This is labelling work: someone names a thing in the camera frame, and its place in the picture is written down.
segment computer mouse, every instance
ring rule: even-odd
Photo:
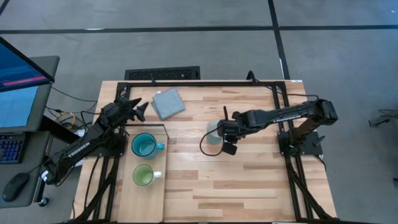
[[[28,180],[29,175],[26,173],[19,173],[15,175],[2,191],[2,199],[5,202],[12,202],[15,200],[25,187]]]

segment green mug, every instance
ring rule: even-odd
[[[162,172],[154,172],[148,165],[139,165],[132,173],[133,181],[139,186],[147,186],[162,177]]]

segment yellow cable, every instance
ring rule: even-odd
[[[70,114],[70,115],[73,116],[72,125],[69,127],[69,129],[71,129],[71,128],[73,127],[73,125],[75,125],[75,123],[76,123],[76,116],[75,116],[75,114],[72,113],[72,112],[62,112],[62,113],[60,113],[58,116],[56,116],[56,117],[54,118],[54,121],[60,120],[60,117],[62,117],[62,116],[65,115],[65,114]]]

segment gray cloth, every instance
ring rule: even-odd
[[[174,88],[156,94],[151,104],[160,120],[167,119],[185,110],[184,103]]]

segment gray carpet floor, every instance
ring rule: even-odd
[[[275,0],[280,26],[398,24],[393,0]],[[267,1],[10,0],[0,30],[177,26],[270,26]],[[318,132],[337,214],[344,220],[398,220],[398,138],[392,123],[370,128],[378,109],[398,109],[398,30],[281,32],[290,77],[331,100],[339,121]],[[274,33],[266,31],[2,35],[29,57],[59,55],[54,87],[97,99],[103,80],[126,69],[200,66],[202,79],[282,79]],[[91,105],[51,94],[49,107]],[[52,150],[62,148],[55,142]],[[80,171],[47,187],[50,204],[0,210],[0,223],[55,223],[69,218]]]

